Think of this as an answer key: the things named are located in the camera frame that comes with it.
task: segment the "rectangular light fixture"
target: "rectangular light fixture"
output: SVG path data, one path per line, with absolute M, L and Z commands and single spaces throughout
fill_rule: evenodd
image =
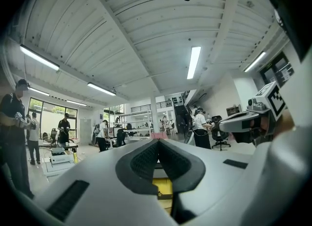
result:
M 200 55 L 200 49 L 201 47 L 192 47 L 191 61 L 190 61 L 189 72 L 187 74 L 187 79 L 193 79 L 194 77 L 194 73 L 195 73 L 199 55 Z
M 254 60 L 253 63 L 250 64 L 249 67 L 245 69 L 245 73 L 248 72 L 251 68 L 253 68 L 254 65 L 255 65 L 257 62 L 259 62 L 259 61 L 263 58 L 263 56 L 264 56 L 265 54 L 266 54 L 265 52 L 262 52 L 262 53 L 256 58 L 256 60 Z
M 20 48 L 20 50 L 24 54 L 28 55 L 32 59 L 35 59 L 35 60 L 41 62 L 42 64 L 44 64 L 44 65 L 46 65 L 46 66 L 48 66 L 48 67 L 50 67 L 50 68 L 52 68 L 52 69 L 54 69 L 56 71 L 59 70 L 59 66 L 58 65 L 56 65 L 55 63 L 52 63 L 51 61 L 43 58 L 42 56 L 39 56 L 36 52 L 34 52 L 31 49 L 27 48 L 25 45 L 22 44 L 19 48 Z
M 89 87 L 92 87 L 92 88 L 94 88 L 94 89 L 96 89 L 96 90 L 99 90 L 99 91 L 101 91 L 101 92 L 103 92 L 103 93 L 112 95 L 112 96 L 115 96 L 115 95 L 116 95 L 115 93 L 112 93 L 111 91 L 108 91 L 108 90 L 106 90 L 106 89 L 103 89 L 103 88 L 101 88 L 101 87 L 99 87 L 99 86 L 93 84 L 92 82 L 89 82 L 89 83 L 88 83 L 88 86 L 89 86 Z
M 69 103 L 73 103 L 73 104 L 76 104 L 76 105 L 81 105 L 81 106 L 84 106 L 84 107 L 86 107 L 86 106 L 87 106 L 86 104 L 82 104 L 82 103 L 75 102 L 75 101 L 71 101 L 71 100 L 67 100 L 67 102 L 69 102 Z
M 37 92 L 37 93 L 39 93 L 39 94 L 44 94 L 44 95 L 46 95 L 46 96 L 50 96 L 50 94 L 45 93 L 45 92 L 40 91 L 40 90 L 37 90 L 37 89 L 34 89 L 34 88 L 28 88 L 28 89 L 29 89 L 29 90 L 32 90 L 32 91 L 35 91 L 35 92 Z

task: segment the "black sleeve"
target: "black sleeve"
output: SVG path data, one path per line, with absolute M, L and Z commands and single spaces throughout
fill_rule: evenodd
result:
M 6 94 L 0 103 L 0 112 L 4 113 L 7 115 L 7 110 L 10 104 L 11 96 L 9 94 Z

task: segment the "black railing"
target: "black railing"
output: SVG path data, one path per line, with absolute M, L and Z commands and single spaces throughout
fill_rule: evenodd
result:
M 165 108 L 165 107 L 172 107 L 172 101 L 168 100 L 168 101 L 163 101 L 163 102 L 158 102 L 156 103 L 156 108 Z M 144 106 L 139 106 L 139 107 L 132 107 L 131 108 L 131 112 L 140 112 L 140 111 L 144 111 L 144 110 L 151 110 L 151 104 L 149 105 L 144 105 Z

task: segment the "black slot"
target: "black slot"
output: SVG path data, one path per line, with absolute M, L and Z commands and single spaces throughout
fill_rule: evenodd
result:
M 74 208 L 83 193 L 87 190 L 89 183 L 76 180 L 47 210 L 48 213 L 64 222 L 66 217 Z
M 227 165 L 230 165 L 230 166 L 237 167 L 237 168 L 241 168 L 241 169 L 246 169 L 246 167 L 248 165 L 247 163 L 235 161 L 235 160 L 232 160 L 232 159 L 227 159 L 223 163 L 227 164 Z

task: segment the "ceiling beam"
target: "ceiling beam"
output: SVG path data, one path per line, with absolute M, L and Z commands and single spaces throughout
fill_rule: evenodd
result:
M 17 75 L 18 77 L 21 77 L 21 78 L 25 78 L 23 71 L 15 68 L 13 66 L 10 66 L 10 69 L 11 69 L 11 73 L 12 74 Z M 65 96 L 68 96 L 68 97 L 71 97 L 71 98 L 74 98 L 74 99 L 77 99 L 78 100 L 77 102 L 82 102 L 82 101 L 88 99 L 88 97 L 72 93 L 70 91 L 67 91 L 67 90 L 55 87 L 55 86 L 53 86 L 53 85 L 51 85 L 51 84 L 49 84 L 49 83 L 47 83 L 47 82 L 45 82 L 43 80 L 36 79 L 36 78 L 32 77 L 29 74 L 26 74 L 26 79 L 28 81 L 30 81 L 31 83 L 33 83 L 35 85 L 38 85 L 40 87 L 43 87 L 45 89 L 51 90 L 53 92 L 56 92 L 56 93 L 59 93 L 59 94 L 62 94 L 62 95 L 65 95 Z M 95 105 L 104 106 L 104 107 L 107 105 L 107 103 L 105 103 L 105 102 L 100 102 L 98 100 L 93 100 L 93 99 L 88 99 L 88 102 L 92 103 L 92 104 L 95 104 Z
M 276 20 L 274 20 L 273 24 L 268 29 L 267 33 L 265 34 L 264 38 L 261 40 L 257 48 L 254 49 L 254 51 L 250 54 L 247 60 L 240 66 L 240 70 L 244 70 L 251 62 L 253 62 L 258 57 L 258 55 L 261 54 L 262 51 L 268 50 L 268 44 L 271 42 L 279 28 L 279 24 Z
M 129 35 L 127 34 L 124 27 L 121 25 L 120 21 L 115 16 L 114 12 L 112 11 L 109 4 L 106 2 L 106 0 L 93 0 L 94 4 L 96 5 L 96 8 L 102 12 L 104 18 L 107 20 L 109 25 L 112 27 L 112 29 L 116 32 L 116 35 L 118 38 L 123 42 L 125 48 L 129 52 L 129 56 L 133 57 L 141 66 L 142 71 L 144 72 L 144 75 L 149 76 L 150 72 L 148 71 L 148 67 L 139 54 L 138 50 L 136 49 L 135 45 L 131 41 Z M 151 77 L 149 77 L 152 85 L 155 88 L 155 91 L 159 92 L 159 88 L 156 85 L 156 83 L 153 81 Z
M 225 39 L 228 36 L 228 33 L 230 31 L 232 21 L 235 16 L 236 8 L 237 8 L 238 0 L 226 0 L 225 6 L 224 6 L 224 12 L 222 16 L 222 21 L 220 24 L 220 28 L 216 37 L 216 40 L 213 45 L 213 49 L 210 52 L 210 63 L 214 63 L 217 59 L 219 53 L 222 50 L 222 47 L 224 45 Z M 205 75 L 208 73 L 208 70 L 202 72 L 199 78 L 199 85 L 201 86 L 203 84 L 203 81 L 205 79 Z
M 88 83 L 88 82 L 93 82 L 94 84 L 102 87 L 102 88 L 105 88 L 107 90 L 111 90 L 111 88 L 95 81 L 94 79 L 82 74 L 81 72 L 71 68 L 70 66 L 66 65 L 65 63 L 63 63 L 62 61 L 54 58 L 53 56 L 51 56 L 50 54 L 48 54 L 47 52 L 43 51 L 42 49 L 38 48 L 37 46 L 35 46 L 34 44 L 26 41 L 25 44 L 24 44 L 26 47 L 28 47 L 29 49 L 31 49 L 32 51 L 36 52 L 38 55 L 48 59 L 49 61 L 55 63 L 56 65 L 59 66 L 59 71 L 63 72 L 63 73 L 66 73 L 67 75 L 75 78 L 76 80 L 80 80 L 80 81 L 83 81 L 85 83 Z M 123 98 L 125 100 L 129 100 L 129 97 L 117 92 L 116 93 L 116 96 L 120 97 L 120 98 Z

